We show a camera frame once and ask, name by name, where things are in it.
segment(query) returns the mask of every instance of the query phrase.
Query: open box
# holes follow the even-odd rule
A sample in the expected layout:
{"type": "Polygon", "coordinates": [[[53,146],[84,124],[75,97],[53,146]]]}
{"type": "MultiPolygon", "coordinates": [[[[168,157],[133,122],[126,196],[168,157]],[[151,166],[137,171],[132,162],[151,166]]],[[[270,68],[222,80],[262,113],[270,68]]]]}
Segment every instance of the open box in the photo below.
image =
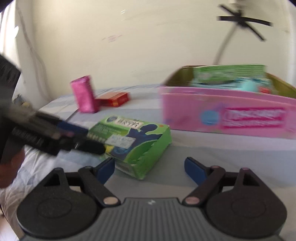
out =
{"type": "Polygon", "coordinates": [[[164,123],[171,129],[296,139],[296,89],[266,73],[278,95],[189,87],[184,66],[160,87],[164,123]]]}

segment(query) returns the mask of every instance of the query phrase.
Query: human hand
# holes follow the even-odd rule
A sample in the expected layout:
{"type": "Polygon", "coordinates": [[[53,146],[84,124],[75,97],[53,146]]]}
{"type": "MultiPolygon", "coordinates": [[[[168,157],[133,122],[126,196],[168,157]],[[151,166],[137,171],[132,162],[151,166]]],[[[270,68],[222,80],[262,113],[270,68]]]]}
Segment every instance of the human hand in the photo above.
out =
{"type": "Polygon", "coordinates": [[[10,162],[0,164],[0,188],[6,188],[13,182],[24,159],[25,151],[21,149],[19,153],[14,155],[10,162]]]}

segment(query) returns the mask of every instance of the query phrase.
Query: ridged gray surface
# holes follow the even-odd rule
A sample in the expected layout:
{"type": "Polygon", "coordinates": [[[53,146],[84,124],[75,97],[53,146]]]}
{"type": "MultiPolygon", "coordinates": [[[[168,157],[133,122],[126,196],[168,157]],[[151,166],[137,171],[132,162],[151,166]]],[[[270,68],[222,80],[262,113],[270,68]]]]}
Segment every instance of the ridged gray surface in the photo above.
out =
{"type": "MultiPolygon", "coordinates": [[[[175,198],[127,198],[119,207],[104,209],[84,232],[62,241],[238,240],[242,239],[232,238],[213,228],[198,208],[184,207],[175,198]]],[[[259,240],[281,241],[276,236],[259,240]]],[[[41,240],[26,236],[22,241],[41,240]]]]}

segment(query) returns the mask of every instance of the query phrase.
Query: blue gripper pad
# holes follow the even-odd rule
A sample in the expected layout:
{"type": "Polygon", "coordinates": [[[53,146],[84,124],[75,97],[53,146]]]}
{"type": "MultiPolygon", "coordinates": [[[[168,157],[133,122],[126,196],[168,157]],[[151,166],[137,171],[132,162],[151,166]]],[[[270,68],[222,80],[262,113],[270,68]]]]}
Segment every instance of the blue gripper pad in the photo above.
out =
{"type": "Polygon", "coordinates": [[[207,173],[204,169],[199,167],[190,158],[186,158],[184,162],[185,172],[197,184],[202,184],[207,179],[207,173]]]}
{"type": "Polygon", "coordinates": [[[105,184],[106,181],[112,176],[115,170],[115,160],[108,158],[107,162],[102,162],[102,166],[96,168],[96,178],[101,184],[105,184]]]}

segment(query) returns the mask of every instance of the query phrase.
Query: green box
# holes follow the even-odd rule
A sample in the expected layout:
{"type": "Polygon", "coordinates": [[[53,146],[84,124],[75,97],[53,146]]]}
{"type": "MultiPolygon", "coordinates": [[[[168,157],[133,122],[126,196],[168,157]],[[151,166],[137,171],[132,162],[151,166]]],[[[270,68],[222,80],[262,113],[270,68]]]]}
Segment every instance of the green box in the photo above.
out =
{"type": "Polygon", "coordinates": [[[142,180],[172,142],[170,127],[113,115],[89,130],[121,171],[142,180]]]}

